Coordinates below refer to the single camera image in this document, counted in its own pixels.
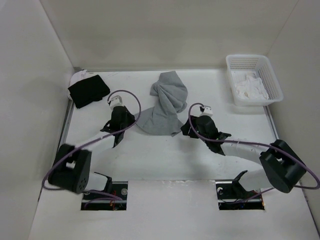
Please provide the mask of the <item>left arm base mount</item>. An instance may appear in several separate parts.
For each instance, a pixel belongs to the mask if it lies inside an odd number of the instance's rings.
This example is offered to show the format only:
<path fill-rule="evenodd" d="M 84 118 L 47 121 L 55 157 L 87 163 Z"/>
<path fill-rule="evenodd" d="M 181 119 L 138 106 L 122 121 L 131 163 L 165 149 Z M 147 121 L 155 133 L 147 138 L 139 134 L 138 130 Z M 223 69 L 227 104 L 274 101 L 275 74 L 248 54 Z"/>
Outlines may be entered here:
<path fill-rule="evenodd" d="M 110 176 L 93 172 L 82 195 L 82 211 L 125 211 L 129 183 L 113 181 Z"/>

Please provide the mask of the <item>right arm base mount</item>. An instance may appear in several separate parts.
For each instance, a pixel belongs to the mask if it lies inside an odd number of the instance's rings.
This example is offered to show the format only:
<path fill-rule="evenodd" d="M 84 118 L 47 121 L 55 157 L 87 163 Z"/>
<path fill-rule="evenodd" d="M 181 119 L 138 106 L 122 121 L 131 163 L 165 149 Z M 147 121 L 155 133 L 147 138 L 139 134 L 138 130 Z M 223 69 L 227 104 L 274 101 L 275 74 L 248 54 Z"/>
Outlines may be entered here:
<path fill-rule="evenodd" d="M 221 211 L 240 211 L 240 210 L 264 210 L 262 196 L 250 197 L 260 193 L 260 190 L 247 191 L 239 183 L 241 177 L 247 170 L 239 173 L 234 179 L 224 179 L 215 182 L 218 208 Z"/>

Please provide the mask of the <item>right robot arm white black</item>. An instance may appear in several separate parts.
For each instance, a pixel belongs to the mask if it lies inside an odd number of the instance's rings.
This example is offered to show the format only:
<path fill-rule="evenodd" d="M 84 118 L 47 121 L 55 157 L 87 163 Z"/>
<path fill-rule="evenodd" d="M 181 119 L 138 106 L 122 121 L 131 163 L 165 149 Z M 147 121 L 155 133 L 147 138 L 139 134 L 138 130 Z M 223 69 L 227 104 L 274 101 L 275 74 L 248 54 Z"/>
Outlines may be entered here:
<path fill-rule="evenodd" d="M 232 192 L 238 198 L 250 191 L 274 188 L 289 193 L 307 172 L 303 163 L 285 141 L 276 140 L 270 146 L 241 144 L 232 139 L 231 134 L 218 131 L 210 116 L 190 116 L 181 128 L 182 134 L 193 139 L 198 135 L 209 140 L 203 142 L 210 151 L 222 155 L 238 157 L 257 163 L 261 169 L 249 172 L 244 170 L 233 179 Z"/>

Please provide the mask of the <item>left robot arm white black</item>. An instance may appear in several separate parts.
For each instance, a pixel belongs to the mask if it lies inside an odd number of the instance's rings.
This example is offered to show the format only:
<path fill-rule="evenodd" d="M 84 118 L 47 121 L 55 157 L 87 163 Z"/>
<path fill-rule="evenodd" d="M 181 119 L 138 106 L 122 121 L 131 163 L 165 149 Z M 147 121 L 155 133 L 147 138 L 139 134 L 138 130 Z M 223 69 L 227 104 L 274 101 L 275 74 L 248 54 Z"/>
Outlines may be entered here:
<path fill-rule="evenodd" d="M 76 145 L 64 143 L 59 147 L 43 185 L 48 182 L 59 190 L 75 194 L 95 193 L 103 200 L 109 197 L 117 199 L 112 195 L 112 178 L 91 168 L 100 154 L 120 144 L 125 131 L 136 123 L 136 118 L 121 104 L 111 110 L 111 119 L 87 142 Z"/>

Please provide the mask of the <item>grey tank top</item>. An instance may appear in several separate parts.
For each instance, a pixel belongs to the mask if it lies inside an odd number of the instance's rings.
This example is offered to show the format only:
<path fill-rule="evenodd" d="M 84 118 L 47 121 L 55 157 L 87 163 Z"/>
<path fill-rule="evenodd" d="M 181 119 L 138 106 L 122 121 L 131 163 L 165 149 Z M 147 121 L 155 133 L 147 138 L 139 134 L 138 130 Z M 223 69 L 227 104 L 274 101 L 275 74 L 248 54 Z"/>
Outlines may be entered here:
<path fill-rule="evenodd" d="M 158 97 L 153 107 L 143 110 L 136 125 L 144 132 L 155 136 L 175 136 L 183 123 L 178 113 L 187 107 L 188 90 L 176 71 L 162 72 L 152 84 L 150 93 Z"/>

